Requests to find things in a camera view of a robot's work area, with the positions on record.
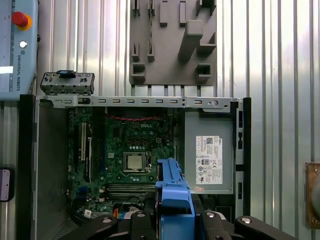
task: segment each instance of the cable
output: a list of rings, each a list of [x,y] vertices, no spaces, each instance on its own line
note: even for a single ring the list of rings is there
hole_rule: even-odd
[[[109,118],[120,120],[120,121],[132,121],[132,122],[140,122],[140,121],[148,121],[157,118],[157,116],[150,116],[150,117],[144,117],[144,118],[126,118],[126,117],[118,117],[118,116],[112,116],[112,115],[106,115]]]

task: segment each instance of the sticker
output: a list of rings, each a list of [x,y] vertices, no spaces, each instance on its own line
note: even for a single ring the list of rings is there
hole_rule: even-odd
[[[84,210],[84,216],[85,216],[86,218],[88,218],[88,219],[91,217],[91,213],[92,213],[92,212],[91,212],[90,210],[87,210],[87,209]]]
[[[219,136],[196,136],[195,145],[195,183],[222,184],[222,139]]]

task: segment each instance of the corrugated metal wall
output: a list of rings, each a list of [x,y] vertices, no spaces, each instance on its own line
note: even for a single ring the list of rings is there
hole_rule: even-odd
[[[132,88],[127,0],[40,0],[38,73],[94,72],[104,96],[252,97],[251,214],[320,240],[304,224],[305,162],[320,161],[319,8],[319,0],[217,0],[216,85]]]

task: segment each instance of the red button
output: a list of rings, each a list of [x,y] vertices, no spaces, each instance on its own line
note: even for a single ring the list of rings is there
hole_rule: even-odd
[[[24,15],[22,12],[15,11],[12,14],[12,22],[13,22],[13,24],[17,25],[18,27],[24,28],[28,25],[29,20],[28,20],[27,16]]]

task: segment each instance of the motherboard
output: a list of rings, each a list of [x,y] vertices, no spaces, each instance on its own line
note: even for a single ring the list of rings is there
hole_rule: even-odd
[[[119,217],[142,208],[145,195],[155,192],[157,160],[174,153],[172,118],[167,114],[139,117],[111,115],[104,107],[71,108],[68,200],[86,217]]]

